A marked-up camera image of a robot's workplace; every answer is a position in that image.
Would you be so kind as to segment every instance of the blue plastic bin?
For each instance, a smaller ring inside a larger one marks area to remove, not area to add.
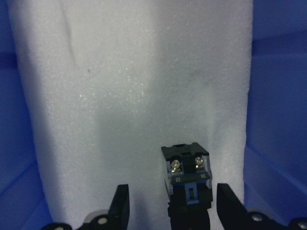
[[[0,0],[0,230],[52,222],[39,178],[8,9]],[[255,0],[245,205],[307,217],[307,1]]]

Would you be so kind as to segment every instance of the blue bin wall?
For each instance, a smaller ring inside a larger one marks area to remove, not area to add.
[[[255,0],[245,206],[307,217],[307,1]]]
[[[38,230],[52,219],[38,174],[5,0],[0,0],[0,31],[0,229]]]

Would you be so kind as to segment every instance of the white foam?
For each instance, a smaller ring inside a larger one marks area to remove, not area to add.
[[[8,4],[55,221],[80,226],[128,183],[129,229],[170,229],[160,147],[180,143],[243,199],[252,1]]]

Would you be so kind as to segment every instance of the foam sheet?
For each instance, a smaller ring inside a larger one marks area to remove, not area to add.
[[[251,0],[7,2],[54,221],[80,226],[128,183],[129,229],[170,229],[160,147],[179,143],[243,200]]]

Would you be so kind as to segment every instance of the blue container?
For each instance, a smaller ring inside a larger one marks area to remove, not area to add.
[[[51,223],[8,9],[0,0],[0,229]],[[307,1],[255,0],[245,206],[287,224],[307,217]]]

